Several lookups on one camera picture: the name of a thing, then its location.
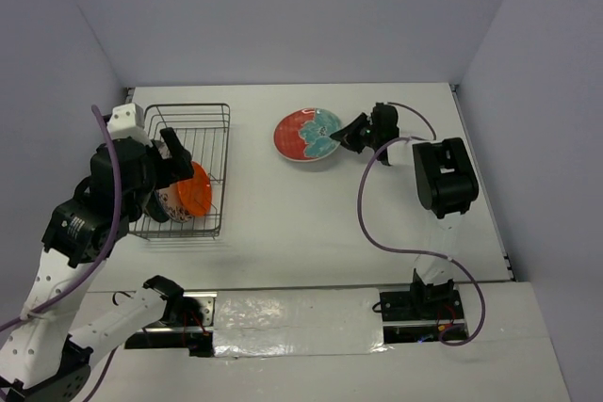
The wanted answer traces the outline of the blue floral white plate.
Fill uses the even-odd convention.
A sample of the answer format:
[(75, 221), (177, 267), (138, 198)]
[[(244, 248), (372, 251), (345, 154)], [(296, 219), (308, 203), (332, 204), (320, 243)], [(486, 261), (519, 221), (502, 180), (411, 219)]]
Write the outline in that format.
[(156, 190), (159, 201), (170, 217), (170, 221), (184, 224), (193, 219), (193, 215), (180, 199), (177, 183)]

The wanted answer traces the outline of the red and teal plate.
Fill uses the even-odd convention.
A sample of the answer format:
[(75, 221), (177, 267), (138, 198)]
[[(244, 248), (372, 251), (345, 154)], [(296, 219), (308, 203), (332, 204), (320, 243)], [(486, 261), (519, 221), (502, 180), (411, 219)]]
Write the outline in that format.
[(336, 151), (339, 143), (331, 134), (342, 128), (342, 121), (333, 112), (319, 107), (296, 110), (276, 125), (272, 141), (285, 159), (294, 162), (315, 162)]

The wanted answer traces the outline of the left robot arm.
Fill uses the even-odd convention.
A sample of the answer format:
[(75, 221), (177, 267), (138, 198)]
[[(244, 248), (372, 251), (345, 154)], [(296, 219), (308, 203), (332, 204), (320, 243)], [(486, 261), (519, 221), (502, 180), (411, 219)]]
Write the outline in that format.
[(4, 326), (2, 400), (71, 401), (98, 361), (137, 330), (184, 316), (183, 288), (154, 276), (115, 311), (72, 327), (93, 278), (157, 189), (193, 175), (191, 155), (174, 130), (160, 135), (168, 157), (149, 138), (108, 138), (90, 160), (90, 175), (53, 211), (24, 309)]

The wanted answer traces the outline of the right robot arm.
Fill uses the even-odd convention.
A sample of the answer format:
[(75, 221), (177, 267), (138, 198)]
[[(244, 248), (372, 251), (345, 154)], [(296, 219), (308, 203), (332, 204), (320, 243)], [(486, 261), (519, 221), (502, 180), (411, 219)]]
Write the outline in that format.
[[(400, 134), (399, 111), (416, 115), (427, 126), (431, 137)], [(377, 103), (370, 114), (362, 113), (349, 125), (330, 134), (343, 148), (360, 153), (373, 151), (358, 189), (356, 210), (360, 229), (374, 247), (396, 254), (414, 254), (410, 283), (409, 313), (430, 318), (443, 309), (455, 318), (453, 269), (470, 273), (455, 257), (458, 230), (469, 208), (480, 194), (479, 183), (464, 141), (458, 137), (439, 141), (435, 128), (422, 113), (401, 103)], [(368, 231), (363, 216), (363, 197), (368, 174), (377, 162), (388, 166), (388, 148), (399, 142), (412, 145), (416, 195), (430, 225), (425, 249), (394, 249), (377, 242)]]

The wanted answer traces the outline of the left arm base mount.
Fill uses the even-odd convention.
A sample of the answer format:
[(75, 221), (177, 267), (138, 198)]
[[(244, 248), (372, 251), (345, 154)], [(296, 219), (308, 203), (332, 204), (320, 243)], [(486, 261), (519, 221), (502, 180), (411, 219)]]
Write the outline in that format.
[(185, 292), (178, 320), (156, 321), (126, 340), (126, 350), (184, 350), (189, 357), (214, 356), (216, 292)]

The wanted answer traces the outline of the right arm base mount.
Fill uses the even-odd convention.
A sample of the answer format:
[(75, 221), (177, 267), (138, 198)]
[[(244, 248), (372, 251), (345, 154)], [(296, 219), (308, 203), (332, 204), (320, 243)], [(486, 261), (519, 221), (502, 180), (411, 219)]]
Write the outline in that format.
[(386, 345), (465, 341), (468, 328), (457, 287), (436, 301), (419, 298), (417, 284), (402, 290), (386, 290), (371, 307), (381, 317), (383, 341)]

